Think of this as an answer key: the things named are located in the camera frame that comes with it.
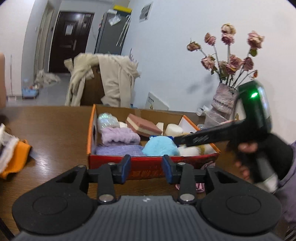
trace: green light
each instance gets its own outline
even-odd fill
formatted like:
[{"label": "green light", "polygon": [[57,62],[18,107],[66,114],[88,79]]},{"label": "green light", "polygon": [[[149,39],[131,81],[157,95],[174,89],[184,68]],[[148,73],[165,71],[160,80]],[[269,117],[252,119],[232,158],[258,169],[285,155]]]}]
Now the green light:
[{"label": "green light", "polygon": [[255,92],[255,93],[253,93],[253,94],[251,95],[251,98],[254,98],[254,97],[256,97],[257,95],[258,95],[258,93]]}]

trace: person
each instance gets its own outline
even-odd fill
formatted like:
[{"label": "person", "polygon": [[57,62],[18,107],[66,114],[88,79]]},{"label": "person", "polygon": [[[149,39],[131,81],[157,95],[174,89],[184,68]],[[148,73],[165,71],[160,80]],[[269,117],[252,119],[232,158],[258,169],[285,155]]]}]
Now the person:
[{"label": "person", "polygon": [[[290,229],[296,228],[296,141],[288,145],[274,134],[269,134],[263,141],[241,143],[238,151],[248,156],[257,151],[263,151],[278,176],[278,189],[274,195],[280,200],[283,217]],[[245,180],[250,179],[249,169],[236,161]]]}]

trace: door handle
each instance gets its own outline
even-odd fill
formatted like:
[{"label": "door handle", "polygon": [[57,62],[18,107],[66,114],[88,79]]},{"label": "door handle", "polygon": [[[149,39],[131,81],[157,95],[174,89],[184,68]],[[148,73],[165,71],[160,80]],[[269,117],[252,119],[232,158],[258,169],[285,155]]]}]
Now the door handle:
[{"label": "door handle", "polygon": [[77,43],[77,39],[74,41],[73,51],[75,51],[76,49],[76,43]]}]

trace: cardboard box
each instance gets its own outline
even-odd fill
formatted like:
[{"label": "cardboard box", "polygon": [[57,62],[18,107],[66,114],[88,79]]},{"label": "cardboard box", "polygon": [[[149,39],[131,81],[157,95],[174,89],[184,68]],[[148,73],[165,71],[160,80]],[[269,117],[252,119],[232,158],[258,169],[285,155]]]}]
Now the cardboard box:
[{"label": "cardboard box", "polygon": [[[174,123],[179,124],[181,120],[185,120],[186,124],[189,125],[194,130],[199,130],[195,124],[192,123],[186,116],[180,114],[172,114],[168,112],[162,112],[157,110],[141,110],[141,109],[130,109],[130,108],[117,108],[117,107],[106,107],[98,104],[93,105],[91,112],[91,118],[89,122],[89,132],[87,140],[87,155],[89,160],[89,168],[96,169],[102,164],[108,162],[118,163],[121,161],[120,156],[98,156],[95,155],[95,149],[98,143],[101,142],[101,134],[98,133],[97,117],[101,113],[110,113],[117,117],[118,121],[125,122],[127,116],[131,113],[141,118],[152,121],[154,124],[158,122],[164,123],[164,132],[168,124]],[[144,146],[149,138],[141,136],[140,145]],[[215,161],[220,150],[213,144],[210,144],[214,149],[213,154],[203,155],[203,156],[172,156],[174,162],[186,162],[194,166],[194,168],[199,169],[205,163],[209,161]],[[131,158],[131,171],[128,179],[146,179],[146,178],[156,178],[163,177],[164,174],[161,168],[162,157],[132,157]]]}]

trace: metal screw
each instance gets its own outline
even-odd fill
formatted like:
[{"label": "metal screw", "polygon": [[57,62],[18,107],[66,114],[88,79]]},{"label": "metal screw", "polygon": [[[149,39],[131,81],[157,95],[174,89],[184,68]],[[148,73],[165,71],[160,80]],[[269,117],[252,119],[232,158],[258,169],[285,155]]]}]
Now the metal screw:
[{"label": "metal screw", "polygon": [[190,193],[185,193],[180,196],[180,199],[185,202],[190,202],[194,200],[194,196]]},{"label": "metal screw", "polygon": [[103,194],[99,196],[99,200],[102,202],[111,202],[114,199],[114,197],[110,194]]}]

